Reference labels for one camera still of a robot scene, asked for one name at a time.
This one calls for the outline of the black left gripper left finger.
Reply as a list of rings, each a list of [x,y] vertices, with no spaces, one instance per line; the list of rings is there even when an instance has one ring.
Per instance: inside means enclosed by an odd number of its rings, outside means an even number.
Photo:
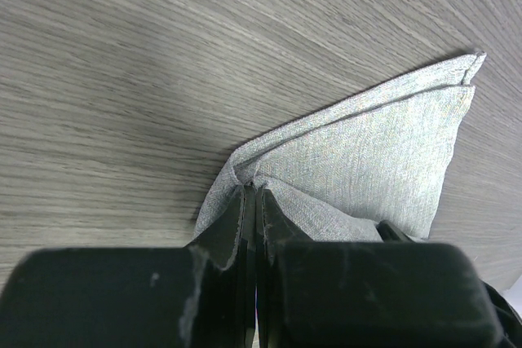
[[[4,347],[249,347],[255,192],[180,248],[29,253],[1,295]]]

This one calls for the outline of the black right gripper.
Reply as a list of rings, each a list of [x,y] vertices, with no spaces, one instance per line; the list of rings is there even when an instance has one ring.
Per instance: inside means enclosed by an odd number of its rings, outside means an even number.
[[[521,318],[449,244],[413,242],[389,221],[377,225],[384,287],[374,304],[380,347],[519,347]]]

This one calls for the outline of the grey cloth napkin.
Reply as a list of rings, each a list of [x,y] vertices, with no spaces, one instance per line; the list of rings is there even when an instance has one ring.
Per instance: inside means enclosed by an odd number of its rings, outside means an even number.
[[[196,233],[251,185],[268,189],[314,240],[377,241],[383,220],[425,240],[485,57],[406,73],[240,146],[211,185]]]

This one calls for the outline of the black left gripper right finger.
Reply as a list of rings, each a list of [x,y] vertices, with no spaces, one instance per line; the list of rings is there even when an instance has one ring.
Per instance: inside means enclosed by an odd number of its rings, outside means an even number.
[[[257,310],[263,347],[380,347],[374,301],[386,244],[314,241],[273,194],[256,196]]]

